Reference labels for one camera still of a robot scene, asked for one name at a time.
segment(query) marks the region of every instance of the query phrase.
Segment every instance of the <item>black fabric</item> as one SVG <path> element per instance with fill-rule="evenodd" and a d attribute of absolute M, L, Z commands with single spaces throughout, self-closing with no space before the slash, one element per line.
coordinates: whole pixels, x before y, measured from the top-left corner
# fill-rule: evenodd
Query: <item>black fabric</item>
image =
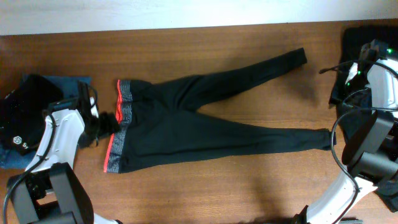
<path fill-rule="evenodd" d="M 340 63 L 358 59 L 361 47 L 374 39 L 388 43 L 390 48 L 398 49 L 397 37 L 398 27 L 364 26 L 347 29 L 343 34 L 343 54 Z M 338 74 L 330 96 L 330 103 L 338 104 L 347 96 L 345 92 L 345 81 L 351 66 L 352 64 L 341 67 L 341 70 L 345 73 Z M 352 100 L 359 103 L 361 106 L 371 106 L 371 103 L 368 103 L 371 102 L 371 94 L 369 93 L 360 94 Z M 336 109 L 338 116 L 340 116 L 350 108 L 338 105 Z M 347 142 L 370 117 L 370 112 L 358 112 L 348 115 L 347 118 L 343 119 L 340 126 L 343 130 L 345 141 Z M 380 186 L 376 193 L 391 212 L 396 212 L 398 210 L 398 183 L 388 183 L 384 186 Z"/>
<path fill-rule="evenodd" d="M 124 99 L 122 128 L 128 113 L 131 120 L 125 136 L 119 133 L 124 142 L 116 135 L 111 142 L 105 172 L 123 173 L 225 156 L 328 150 L 330 133 L 327 129 L 263 128 L 196 113 L 207 103 L 249 90 L 306 62 L 304 49 L 298 49 L 228 72 L 194 75 L 158 85 L 127 81 L 128 93 L 119 86 L 121 94 L 131 94 L 132 100 L 128 102 L 129 97 L 119 96 Z"/>
<path fill-rule="evenodd" d="M 42 110 L 59 101 L 62 92 L 38 75 L 31 75 L 18 89 L 0 100 L 0 138 L 5 148 L 21 154 L 37 145 L 44 133 Z"/>

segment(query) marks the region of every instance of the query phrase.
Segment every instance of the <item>red stripe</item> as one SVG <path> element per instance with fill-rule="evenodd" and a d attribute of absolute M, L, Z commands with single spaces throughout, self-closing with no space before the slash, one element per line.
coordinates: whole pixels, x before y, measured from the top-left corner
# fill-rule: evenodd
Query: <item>red stripe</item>
<path fill-rule="evenodd" d="M 123 114 L 122 114 L 122 108 L 121 108 L 123 99 L 122 99 L 122 93 L 120 92 L 120 80 L 118 80 L 117 87 L 118 87 L 118 102 L 116 105 L 116 120 L 120 124 L 121 121 L 123 120 Z M 111 140 L 109 141 L 109 145 L 108 145 L 108 151 L 106 152 L 105 163 L 104 163 L 104 172 L 106 172 L 108 169 L 108 161 L 109 161 L 109 155 L 111 154 L 111 150 L 112 150 L 113 138 L 114 138 L 114 134 L 111 135 Z"/>

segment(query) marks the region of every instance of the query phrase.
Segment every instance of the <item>black pants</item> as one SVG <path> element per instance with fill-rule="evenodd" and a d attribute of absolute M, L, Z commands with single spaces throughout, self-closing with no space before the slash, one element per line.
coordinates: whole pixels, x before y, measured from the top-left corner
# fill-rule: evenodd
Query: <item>black pants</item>
<path fill-rule="evenodd" d="M 111 138 L 105 172 L 130 172 L 177 162 L 225 156 L 329 149 L 327 129 L 277 129 L 235 123 L 196 113 L 305 64 L 304 49 L 211 75 L 153 85 L 118 81 L 117 117 L 122 131 Z"/>

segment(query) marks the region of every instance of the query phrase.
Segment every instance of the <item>pant leg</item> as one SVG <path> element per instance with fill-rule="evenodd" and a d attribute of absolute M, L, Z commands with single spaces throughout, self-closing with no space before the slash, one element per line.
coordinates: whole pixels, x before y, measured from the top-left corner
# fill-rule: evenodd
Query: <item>pant leg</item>
<path fill-rule="evenodd" d="M 128 129 L 118 172 L 225 156 L 330 148 L 327 129 L 251 126 L 190 111 Z"/>
<path fill-rule="evenodd" d="M 229 98 L 277 78 L 306 62 L 304 49 L 301 48 L 244 68 L 161 83 L 155 89 L 164 96 L 170 107 L 195 111 L 205 104 Z"/>

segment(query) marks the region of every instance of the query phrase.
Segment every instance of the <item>white wall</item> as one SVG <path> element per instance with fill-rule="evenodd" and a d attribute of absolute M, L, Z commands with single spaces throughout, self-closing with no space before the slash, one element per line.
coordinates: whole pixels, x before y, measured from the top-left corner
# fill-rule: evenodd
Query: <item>white wall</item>
<path fill-rule="evenodd" d="M 397 0 L 0 0 L 0 35 L 396 17 Z"/>

